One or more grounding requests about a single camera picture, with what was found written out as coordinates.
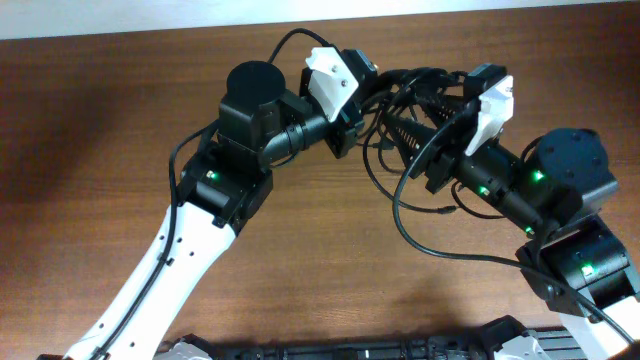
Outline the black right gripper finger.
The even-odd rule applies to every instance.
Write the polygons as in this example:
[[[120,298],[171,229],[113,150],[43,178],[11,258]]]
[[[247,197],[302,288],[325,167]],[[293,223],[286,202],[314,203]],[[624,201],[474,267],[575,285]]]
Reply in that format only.
[[[469,115],[474,103],[450,90],[461,90],[461,84],[451,86],[421,85],[414,87],[415,100],[425,116],[435,125],[443,125],[454,115]]]
[[[386,114],[382,123],[396,144],[405,165],[409,165],[436,134],[435,129],[398,115]]]

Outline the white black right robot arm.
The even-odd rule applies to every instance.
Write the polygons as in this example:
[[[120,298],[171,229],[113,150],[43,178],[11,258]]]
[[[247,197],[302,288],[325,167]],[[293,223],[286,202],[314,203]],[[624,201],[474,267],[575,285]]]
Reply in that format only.
[[[475,192],[524,232],[511,266],[560,316],[585,355],[632,355],[639,347],[639,274],[600,217],[618,188],[600,137],[589,129],[556,129],[515,155],[499,142],[514,101],[504,82],[467,92],[434,127],[387,115],[403,176],[425,175],[431,192],[447,184]]]

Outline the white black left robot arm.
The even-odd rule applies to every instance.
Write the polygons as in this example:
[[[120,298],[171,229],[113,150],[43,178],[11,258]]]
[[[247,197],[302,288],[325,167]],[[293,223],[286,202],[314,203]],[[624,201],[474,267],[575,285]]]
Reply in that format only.
[[[307,59],[293,93],[271,62],[236,66],[218,118],[196,132],[200,143],[182,172],[169,173],[171,202],[155,239],[64,358],[152,358],[202,276],[272,191],[272,163],[321,141],[336,157],[353,147],[363,80],[342,58]]]

